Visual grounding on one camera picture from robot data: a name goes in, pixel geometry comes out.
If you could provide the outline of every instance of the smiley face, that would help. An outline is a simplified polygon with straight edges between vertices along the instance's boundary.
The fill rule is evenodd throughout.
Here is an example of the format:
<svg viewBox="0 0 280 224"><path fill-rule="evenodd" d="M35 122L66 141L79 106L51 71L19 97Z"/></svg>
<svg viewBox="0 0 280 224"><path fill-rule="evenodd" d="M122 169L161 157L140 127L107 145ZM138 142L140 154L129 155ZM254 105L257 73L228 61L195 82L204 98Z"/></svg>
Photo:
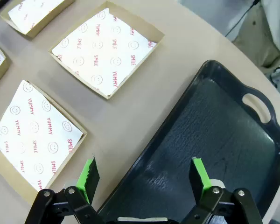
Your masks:
<svg viewBox="0 0 280 224"><path fill-rule="evenodd" d="M31 124L30 124L30 129L31 129L31 131L33 132L33 133L37 133L38 132L38 130L39 130L39 125L38 125L38 123L37 122L32 122Z"/></svg>
<svg viewBox="0 0 280 224"><path fill-rule="evenodd" d="M79 26L79 30L82 32L82 33L85 33L87 31L87 24L86 23L83 23L81 26Z"/></svg>
<svg viewBox="0 0 280 224"><path fill-rule="evenodd" d="M101 49L103 47L103 42L101 42L101 41L93 42L92 47L94 49Z"/></svg>
<svg viewBox="0 0 280 224"><path fill-rule="evenodd" d="M50 153L56 153L57 151L58 151L58 145L57 145L57 143L56 142L50 142L49 144L48 144L48 151L50 152Z"/></svg>
<svg viewBox="0 0 280 224"><path fill-rule="evenodd" d="M139 43L137 41L131 41L131 42L129 42L128 46L130 49L135 50L139 47Z"/></svg>
<svg viewBox="0 0 280 224"><path fill-rule="evenodd" d="M94 75L91 77L91 82L95 85L100 85L103 82L103 78L100 75Z"/></svg>
<svg viewBox="0 0 280 224"><path fill-rule="evenodd" d="M62 48L66 48L67 45L69 45L69 43L70 43L69 39L64 38L64 39L60 42L59 45L60 45L60 47L62 47Z"/></svg>
<svg viewBox="0 0 280 224"><path fill-rule="evenodd" d="M10 112L13 115L18 115L21 112L21 110L20 110L20 108L18 106L12 106L10 108Z"/></svg>
<svg viewBox="0 0 280 224"><path fill-rule="evenodd" d="M23 90L25 92L31 92L33 90L33 85L31 85L30 83L25 82L23 85Z"/></svg>
<svg viewBox="0 0 280 224"><path fill-rule="evenodd" d="M114 34L119 34L121 32L120 27L112 27L111 32Z"/></svg>
<svg viewBox="0 0 280 224"><path fill-rule="evenodd" d="M51 104L50 104L50 102L49 102L48 100L45 99L45 100L42 102L42 108L43 108L44 111L49 112L49 111L51 110Z"/></svg>
<svg viewBox="0 0 280 224"><path fill-rule="evenodd" d="M7 135L8 133L8 128L6 126L2 126L0 128L0 135Z"/></svg>
<svg viewBox="0 0 280 224"><path fill-rule="evenodd" d="M113 66L119 66L121 64L120 57L111 58L110 64L113 65Z"/></svg>
<svg viewBox="0 0 280 224"><path fill-rule="evenodd" d="M26 147L23 142L19 142L16 147L16 151L20 154L23 154L26 151Z"/></svg>
<svg viewBox="0 0 280 224"><path fill-rule="evenodd" d="M37 163L33 166L34 172L37 174L42 174L43 173L43 165L41 163Z"/></svg>
<svg viewBox="0 0 280 224"><path fill-rule="evenodd" d="M82 64L84 64L84 58L83 57L75 57L73 63L77 66L81 66Z"/></svg>
<svg viewBox="0 0 280 224"><path fill-rule="evenodd" d="M106 13L104 11L101 11L101 12L98 13L98 18L100 20L103 20L105 17L106 17Z"/></svg>
<svg viewBox="0 0 280 224"><path fill-rule="evenodd" d="M67 121L62 122L62 127L67 132L71 132L73 130L70 123Z"/></svg>

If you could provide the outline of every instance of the khaki pants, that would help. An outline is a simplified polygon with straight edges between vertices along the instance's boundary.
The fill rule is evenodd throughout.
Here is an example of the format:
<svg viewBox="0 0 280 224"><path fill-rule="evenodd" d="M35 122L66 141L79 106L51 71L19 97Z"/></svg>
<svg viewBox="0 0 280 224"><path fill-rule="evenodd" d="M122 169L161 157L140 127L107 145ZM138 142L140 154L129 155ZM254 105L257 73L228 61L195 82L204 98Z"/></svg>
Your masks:
<svg viewBox="0 0 280 224"><path fill-rule="evenodd" d="M280 51L273 43L261 4L248 12L233 44L264 74L272 73L280 65Z"/></svg>

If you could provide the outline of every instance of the floor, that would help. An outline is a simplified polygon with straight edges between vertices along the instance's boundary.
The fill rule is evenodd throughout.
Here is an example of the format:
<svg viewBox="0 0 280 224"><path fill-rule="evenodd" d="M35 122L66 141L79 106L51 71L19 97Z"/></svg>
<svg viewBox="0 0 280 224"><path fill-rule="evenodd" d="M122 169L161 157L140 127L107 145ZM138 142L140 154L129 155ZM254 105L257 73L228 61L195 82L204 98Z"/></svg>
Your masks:
<svg viewBox="0 0 280 224"><path fill-rule="evenodd" d="M237 23L253 0L176 0L202 17L223 35ZM227 36L232 41L238 34L243 20ZM280 222L280 205L273 217Z"/></svg>

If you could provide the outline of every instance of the table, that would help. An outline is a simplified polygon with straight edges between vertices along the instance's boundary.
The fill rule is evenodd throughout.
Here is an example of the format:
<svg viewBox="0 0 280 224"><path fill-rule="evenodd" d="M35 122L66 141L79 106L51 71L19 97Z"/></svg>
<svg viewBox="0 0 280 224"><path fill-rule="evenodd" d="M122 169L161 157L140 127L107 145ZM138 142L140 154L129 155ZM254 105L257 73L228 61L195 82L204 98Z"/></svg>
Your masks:
<svg viewBox="0 0 280 224"><path fill-rule="evenodd" d="M244 84L271 100L280 124L280 94L231 42L200 17L172 0L113 0L165 34L162 43L110 99L92 92L48 54L52 42L81 15L104 0L76 0L33 40L27 40L0 18L0 47L12 64L0 81L0 118L20 81L26 79L50 95L83 125L88 136L52 185L58 192L77 179L85 160L96 156L100 182L98 209L134 163L208 59L215 59ZM280 201L280 189L264 217L268 223ZM24 223L30 206L0 175L0 224ZM64 223L74 223L68 218Z"/></svg>

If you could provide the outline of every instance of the metal screw head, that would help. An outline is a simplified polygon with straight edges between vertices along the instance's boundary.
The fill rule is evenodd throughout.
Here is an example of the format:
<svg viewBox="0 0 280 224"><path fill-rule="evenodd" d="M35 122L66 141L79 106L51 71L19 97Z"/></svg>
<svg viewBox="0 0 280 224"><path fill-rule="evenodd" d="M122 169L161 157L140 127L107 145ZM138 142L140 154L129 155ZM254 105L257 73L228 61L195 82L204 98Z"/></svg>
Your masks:
<svg viewBox="0 0 280 224"><path fill-rule="evenodd" d="M220 193L220 190L219 190L219 188L214 188L214 189L213 189L213 192L214 192L215 194L219 194L219 193Z"/></svg>
<svg viewBox="0 0 280 224"><path fill-rule="evenodd" d="M43 195L45 195L45 197L48 197L50 195L50 192L46 191Z"/></svg>
<svg viewBox="0 0 280 224"><path fill-rule="evenodd" d="M73 194L75 192L75 190L73 188L69 189L69 193Z"/></svg>
<svg viewBox="0 0 280 224"><path fill-rule="evenodd" d="M244 196L244 195L245 195L245 193L244 193L242 190L239 190L239 191L238 191L238 195L240 195L240 196Z"/></svg>

